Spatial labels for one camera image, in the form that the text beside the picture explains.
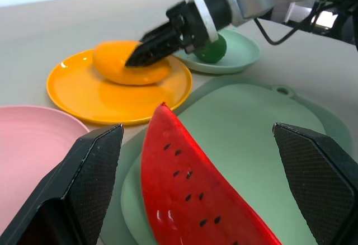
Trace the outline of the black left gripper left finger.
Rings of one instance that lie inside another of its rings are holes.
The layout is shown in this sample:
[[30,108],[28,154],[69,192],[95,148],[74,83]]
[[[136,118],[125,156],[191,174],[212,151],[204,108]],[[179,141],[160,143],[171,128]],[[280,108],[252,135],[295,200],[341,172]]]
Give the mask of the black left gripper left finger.
[[79,137],[35,187],[0,245],[96,245],[112,198],[121,124]]

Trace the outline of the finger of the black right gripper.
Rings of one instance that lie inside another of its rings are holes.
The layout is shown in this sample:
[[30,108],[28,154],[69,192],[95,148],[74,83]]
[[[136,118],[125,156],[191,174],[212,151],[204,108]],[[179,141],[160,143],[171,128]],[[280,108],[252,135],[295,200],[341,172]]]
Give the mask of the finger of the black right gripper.
[[181,47],[175,36],[142,38],[127,59],[126,67],[147,67],[173,54]]
[[140,42],[143,44],[176,44],[177,31],[170,22],[167,22],[145,33]]

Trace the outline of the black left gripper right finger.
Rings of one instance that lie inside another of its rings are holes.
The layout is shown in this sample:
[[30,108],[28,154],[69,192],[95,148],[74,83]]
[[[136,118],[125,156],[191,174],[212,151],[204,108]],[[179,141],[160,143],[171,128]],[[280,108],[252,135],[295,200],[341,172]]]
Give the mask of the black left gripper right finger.
[[318,245],[358,245],[358,163],[331,137],[272,128],[290,191]]

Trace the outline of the yellow mango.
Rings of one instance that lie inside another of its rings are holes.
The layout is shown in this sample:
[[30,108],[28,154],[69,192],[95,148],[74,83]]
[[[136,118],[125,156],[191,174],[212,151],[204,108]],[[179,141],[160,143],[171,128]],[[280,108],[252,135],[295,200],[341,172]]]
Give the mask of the yellow mango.
[[123,85],[143,86],[162,81],[171,73],[167,59],[147,67],[127,67],[125,65],[138,41],[105,41],[93,50],[93,65],[109,81]]

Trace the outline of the light green plate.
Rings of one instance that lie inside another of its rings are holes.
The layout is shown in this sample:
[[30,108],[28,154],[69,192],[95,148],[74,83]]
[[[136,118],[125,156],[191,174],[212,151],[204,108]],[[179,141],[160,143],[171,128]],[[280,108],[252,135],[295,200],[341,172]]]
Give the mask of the light green plate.
[[261,49],[254,40],[234,30],[222,30],[220,34],[226,40],[227,51],[217,63],[204,63],[195,54],[186,54],[184,51],[178,51],[174,56],[190,70],[208,74],[242,72],[260,58]]

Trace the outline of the pink plate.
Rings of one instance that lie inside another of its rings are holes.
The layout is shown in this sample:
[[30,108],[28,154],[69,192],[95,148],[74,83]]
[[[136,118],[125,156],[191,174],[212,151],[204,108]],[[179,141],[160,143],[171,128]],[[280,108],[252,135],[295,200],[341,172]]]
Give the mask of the pink plate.
[[48,107],[0,107],[0,234],[41,179],[89,129]]

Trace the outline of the yellow plate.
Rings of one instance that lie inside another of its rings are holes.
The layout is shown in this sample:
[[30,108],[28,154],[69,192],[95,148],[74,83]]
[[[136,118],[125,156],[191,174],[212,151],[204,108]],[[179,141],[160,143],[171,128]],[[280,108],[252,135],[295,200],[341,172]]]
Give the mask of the yellow plate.
[[192,75],[177,58],[168,58],[171,74],[160,83],[125,86],[106,80],[92,64],[92,50],[59,63],[49,74],[46,90],[63,111],[93,124],[143,124],[165,103],[174,110],[192,89]]

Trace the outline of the dark green round fruit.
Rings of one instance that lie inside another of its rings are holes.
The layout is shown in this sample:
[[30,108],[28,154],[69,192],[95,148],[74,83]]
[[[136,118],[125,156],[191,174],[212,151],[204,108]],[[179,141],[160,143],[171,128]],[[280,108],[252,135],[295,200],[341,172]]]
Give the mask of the dark green round fruit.
[[207,42],[206,45],[194,52],[198,60],[204,63],[217,63],[220,61],[227,52],[227,42],[221,34],[218,34],[217,41],[211,43]]

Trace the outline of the light green cutting board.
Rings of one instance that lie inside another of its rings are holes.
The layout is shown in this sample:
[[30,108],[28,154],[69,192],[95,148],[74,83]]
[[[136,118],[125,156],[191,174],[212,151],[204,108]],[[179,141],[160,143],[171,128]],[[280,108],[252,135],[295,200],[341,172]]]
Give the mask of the light green cutting board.
[[[216,77],[194,91],[176,114],[216,168],[275,233],[282,245],[317,245],[285,176],[272,134],[276,122],[333,138],[347,153],[346,125],[324,108],[284,86]],[[140,154],[145,131],[125,130],[112,199],[101,239],[104,245],[157,245],[140,192]]]

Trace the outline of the red watermelon slice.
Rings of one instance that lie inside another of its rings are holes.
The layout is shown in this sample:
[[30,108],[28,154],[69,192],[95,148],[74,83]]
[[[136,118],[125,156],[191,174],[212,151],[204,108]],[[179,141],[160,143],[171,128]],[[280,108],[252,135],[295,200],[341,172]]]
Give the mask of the red watermelon slice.
[[281,245],[164,103],[145,135],[140,183],[158,245]]

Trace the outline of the dark robot torso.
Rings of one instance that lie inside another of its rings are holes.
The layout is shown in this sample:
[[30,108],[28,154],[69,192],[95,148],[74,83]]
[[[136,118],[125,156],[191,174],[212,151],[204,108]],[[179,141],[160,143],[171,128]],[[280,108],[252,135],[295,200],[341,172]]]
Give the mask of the dark robot torso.
[[[317,28],[323,12],[337,16],[332,27],[326,30]],[[358,0],[315,0],[308,16],[296,22],[293,29],[342,40],[354,44],[358,50]]]

